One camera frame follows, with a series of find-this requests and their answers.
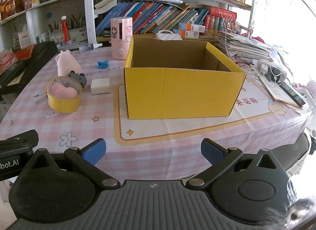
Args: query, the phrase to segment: pink humidifier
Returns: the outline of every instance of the pink humidifier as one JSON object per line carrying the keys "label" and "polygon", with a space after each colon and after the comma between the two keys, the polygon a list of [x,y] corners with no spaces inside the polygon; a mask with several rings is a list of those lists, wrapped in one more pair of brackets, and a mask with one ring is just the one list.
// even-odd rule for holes
{"label": "pink humidifier", "polygon": [[113,59],[126,59],[132,37],[132,17],[117,17],[111,19],[111,45]]}

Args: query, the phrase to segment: yellow cardboard box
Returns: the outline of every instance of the yellow cardboard box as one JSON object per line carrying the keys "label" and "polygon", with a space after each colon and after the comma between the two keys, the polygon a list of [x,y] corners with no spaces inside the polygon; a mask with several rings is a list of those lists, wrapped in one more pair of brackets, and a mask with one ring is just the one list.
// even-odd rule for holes
{"label": "yellow cardboard box", "polygon": [[228,116],[246,73],[203,41],[132,38],[124,68],[129,119]]}

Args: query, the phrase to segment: white eraser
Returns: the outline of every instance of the white eraser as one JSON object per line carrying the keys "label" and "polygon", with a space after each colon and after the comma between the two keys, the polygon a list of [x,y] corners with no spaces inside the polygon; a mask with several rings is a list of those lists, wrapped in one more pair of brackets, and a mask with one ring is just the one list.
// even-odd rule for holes
{"label": "white eraser", "polygon": [[46,96],[46,91],[43,91],[37,95],[34,95],[33,96],[33,101],[36,105],[44,102],[44,101],[47,101],[47,96]]}
{"label": "white eraser", "polygon": [[109,78],[93,79],[91,82],[91,93],[92,94],[111,93],[110,79]]}

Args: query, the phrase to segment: roll of tape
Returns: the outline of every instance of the roll of tape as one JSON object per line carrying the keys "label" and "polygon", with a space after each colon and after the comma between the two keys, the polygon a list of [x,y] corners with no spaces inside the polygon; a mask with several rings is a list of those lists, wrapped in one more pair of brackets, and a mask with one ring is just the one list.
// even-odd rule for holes
{"label": "roll of tape", "polygon": [[[52,88],[53,83],[61,83],[62,85],[66,87],[72,87],[77,91],[78,95],[73,99],[56,98],[51,94],[51,88]],[[55,77],[51,81],[48,82],[46,90],[47,90],[47,95],[48,95],[48,104],[53,110],[60,113],[72,113],[79,108],[80,98],[82,94],[82,87],[81,87],[81,84],[77,80],[71,77]]]}

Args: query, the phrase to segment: pink checkered tablecloth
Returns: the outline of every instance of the pink checkered tablecloth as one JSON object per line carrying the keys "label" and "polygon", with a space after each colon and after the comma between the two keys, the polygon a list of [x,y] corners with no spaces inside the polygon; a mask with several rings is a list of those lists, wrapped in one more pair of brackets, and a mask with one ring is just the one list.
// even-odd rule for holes
{"label": "pink checkered tablecloth", "polygon": [[[178,179],[209,167],[200,144],[208,137],[228,148],[245,153],[294,143],[305,128],[309,114],[269,102],[260,86],[246,79],[229,117],[171,120],[128,120],[126,118],[124,61],[111,59],[111,50],[99,48],[84,54],[72,52],[87,77],[81,106],[72,114],[60,114],[47,102],[35,105],[33,96],[45,90],[57,76],[51,59],[30,81],[0,124],[0,140],[35,129],[37,148],[60,153],[70,146],[82,148],[97,138],[106,141],[106,154],[97,167],[112,177],[124,179]],[[107,69],[97,61],[109,60]],[[110,78],[112,92],[92,95],[92,79]]]}

